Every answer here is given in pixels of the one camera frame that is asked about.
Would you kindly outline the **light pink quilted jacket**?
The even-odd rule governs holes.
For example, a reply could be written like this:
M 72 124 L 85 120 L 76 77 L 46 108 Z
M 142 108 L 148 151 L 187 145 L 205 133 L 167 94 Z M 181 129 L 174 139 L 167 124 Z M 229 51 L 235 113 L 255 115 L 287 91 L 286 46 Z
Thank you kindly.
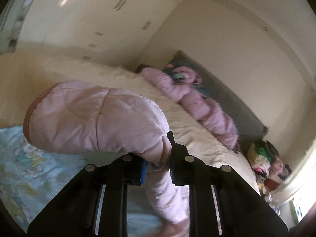
M 169 125 L 152 100 L 122 88 L 82 81 L 53 85 L 27 109 L 23 133 L 54 153 L 134 153 L 146 161 L 146 194 L 163 219 L 157 236 L 189 235 L 189 194 L 170 176 Z

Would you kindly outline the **pile of assorted clothes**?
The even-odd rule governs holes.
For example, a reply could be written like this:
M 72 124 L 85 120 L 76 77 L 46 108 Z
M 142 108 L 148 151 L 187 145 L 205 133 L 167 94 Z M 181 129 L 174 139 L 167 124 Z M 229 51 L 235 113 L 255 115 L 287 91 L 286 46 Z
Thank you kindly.
M 282 162 L 278 150 L 268 141 L 252 143 L 246 155 L 262 196 L 276 190 L 292 174 L 290 166 Z

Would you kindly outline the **grey upholstered headboard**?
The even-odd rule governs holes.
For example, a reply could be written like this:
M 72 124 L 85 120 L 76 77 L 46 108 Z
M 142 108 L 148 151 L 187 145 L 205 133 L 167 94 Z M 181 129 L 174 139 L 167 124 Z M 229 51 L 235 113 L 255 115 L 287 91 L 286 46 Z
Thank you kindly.
M 168 63 L 168 65 L 170 64 L 175 67 L 190 67 L 201 76 L 205 91 L 220 104 L 222 110 L 233 119 L 237 127 L 239 138 L 236 147 L 247 149 L 251 143 L 261 140 L 268 133 L 268 128 L 231 89 L 185 53 L 177 51 L 174 58 Z M 153 66 L 141 64 L 135 72 L 140 74 L 144 67 Z

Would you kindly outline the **crumpled pink puffer coat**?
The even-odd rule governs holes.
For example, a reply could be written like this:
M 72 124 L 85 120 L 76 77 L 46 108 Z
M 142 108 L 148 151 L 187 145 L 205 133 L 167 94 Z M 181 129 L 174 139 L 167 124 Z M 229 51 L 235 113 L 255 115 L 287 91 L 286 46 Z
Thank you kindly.
M 237 127 L 220 104 L 205 91 L 196 70 L 170 64 L 163 70 L 144 67 L 140 74 L 163 95 L 178 103 L 221 144 L 235 149 L 239 138 Z

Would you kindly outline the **blue cartoon cat quilt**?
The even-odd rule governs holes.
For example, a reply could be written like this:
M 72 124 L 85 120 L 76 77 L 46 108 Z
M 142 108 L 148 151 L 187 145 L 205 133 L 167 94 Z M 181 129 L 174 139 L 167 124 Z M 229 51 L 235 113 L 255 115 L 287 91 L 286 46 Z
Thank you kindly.
M 1 128 L 1 202 L 21 235 L 57 193 L 87 164 L 103 166 L 123 153 L 63 155 L 29 144 L 22 126 Z M 145 186 L 129 186 L 127 236 L 149 236 L 161 219 L 148 203 Z

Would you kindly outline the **cream wardrobe with drawers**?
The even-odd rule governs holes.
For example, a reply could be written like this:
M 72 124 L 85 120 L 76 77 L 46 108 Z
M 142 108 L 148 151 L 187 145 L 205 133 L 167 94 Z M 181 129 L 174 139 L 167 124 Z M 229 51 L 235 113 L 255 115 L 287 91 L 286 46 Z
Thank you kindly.
M 132 67 L 183 0 L 8 0 L 1 53 L 35 50 Z

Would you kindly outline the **beige bed cover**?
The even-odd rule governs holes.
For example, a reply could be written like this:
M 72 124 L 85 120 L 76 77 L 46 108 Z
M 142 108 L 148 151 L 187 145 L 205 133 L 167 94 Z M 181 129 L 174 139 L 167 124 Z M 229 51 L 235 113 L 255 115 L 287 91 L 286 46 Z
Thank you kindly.
M 241 154 L 221 144 L 141 76 L 79 60 L 1 55 L 1 123 L 23 125 L 36 148 L 64 154 L 137 152 L 161 164 L 168 131 L 208 165 L 230 165 L 253 189 Z

